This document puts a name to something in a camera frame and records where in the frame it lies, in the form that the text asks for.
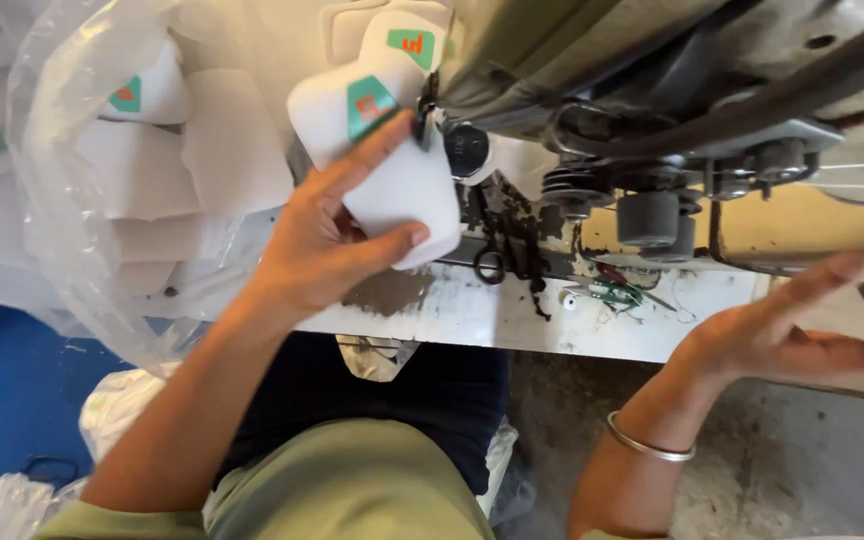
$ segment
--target blue floor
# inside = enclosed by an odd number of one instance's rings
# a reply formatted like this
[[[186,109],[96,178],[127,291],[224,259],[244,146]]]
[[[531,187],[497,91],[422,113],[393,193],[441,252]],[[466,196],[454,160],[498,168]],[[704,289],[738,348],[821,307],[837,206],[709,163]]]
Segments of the blue floor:
[[[29,315],[0,306],[0,475],[33,456],[73,460],[92,469],[79,434],[79,410],[107,374],[132,369],[98,341],[66,339]],[[35,472],[71,476],[71,467]]]

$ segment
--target silver bangle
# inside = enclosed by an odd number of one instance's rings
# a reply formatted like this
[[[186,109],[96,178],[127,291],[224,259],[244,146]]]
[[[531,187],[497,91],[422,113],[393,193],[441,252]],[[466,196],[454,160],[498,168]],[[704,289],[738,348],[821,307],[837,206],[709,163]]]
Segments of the silver bangle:
[[[618,411],[609,412],[608,416],[606,417],[606,424],[608,424],[608,432],[611,433],[613,437],[615,437],[615,440],[624,444],[625,446],[633,450],[642,452],[642,454],[645,454],[647,456],[658,458],[659,460],[679,462],[689,461],[695,458],[695,445],[692,445],[692,448],[690,448],[688,451],[667,451],[664,449],[653,448],[647,444],[642,444],[641,442],[630,438],[622,431],[619,431],[618,427],[616,427],[617,414]]]

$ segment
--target small screwdriver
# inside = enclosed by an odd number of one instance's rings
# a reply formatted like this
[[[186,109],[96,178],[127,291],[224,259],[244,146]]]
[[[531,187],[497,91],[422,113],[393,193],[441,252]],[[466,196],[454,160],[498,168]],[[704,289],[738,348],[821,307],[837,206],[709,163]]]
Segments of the small screwdriver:
[[[629,279],[626,279],[625,276],[623,276],[622,273],[618,271],[618,268],[616,268],[612,264],[607,264],[606,262],[596,262],[595,269],[599,271],[599,274],[602,274],[606,278],[609,278],[610,280],[616,282],[618,285],[635,289],[638,292],[642,293],[642,296],[662,306],[669,312],[678,313],[678,309],[669,304],[669,302],[659,298],[658,296],[652,294],[647,290],[642,290],[642,287],[638,285],[630,283]]]

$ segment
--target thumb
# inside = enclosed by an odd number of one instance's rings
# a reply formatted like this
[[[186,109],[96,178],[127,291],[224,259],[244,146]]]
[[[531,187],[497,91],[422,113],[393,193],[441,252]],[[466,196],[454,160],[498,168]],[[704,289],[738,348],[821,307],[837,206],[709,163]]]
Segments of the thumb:
[[[857,252],[834,255],[793,276],[751,307],[752,323],[767,325],[787,321],[843,288],[864,268],[864,256]]]
[[[428,238],[429,227],[413,221],[399,225],[378,238],[345,246],[345,249],[349,251],[349,258],[360,273],[358,277],[364,280],[402,261],[412,248]]]

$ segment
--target navy blue cloth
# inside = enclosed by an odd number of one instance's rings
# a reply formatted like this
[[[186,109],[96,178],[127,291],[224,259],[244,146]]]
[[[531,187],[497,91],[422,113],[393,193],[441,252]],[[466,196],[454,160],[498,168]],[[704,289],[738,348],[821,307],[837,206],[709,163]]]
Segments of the navy blue cloth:
[[[483,495],[486,453],[508,401],[506,350],[423,343],[394,380],[373,382],[350,373],[334,335],[294,331],[255,392],[215,483],[318,424],[377,418],[424,433],[472,493]]]

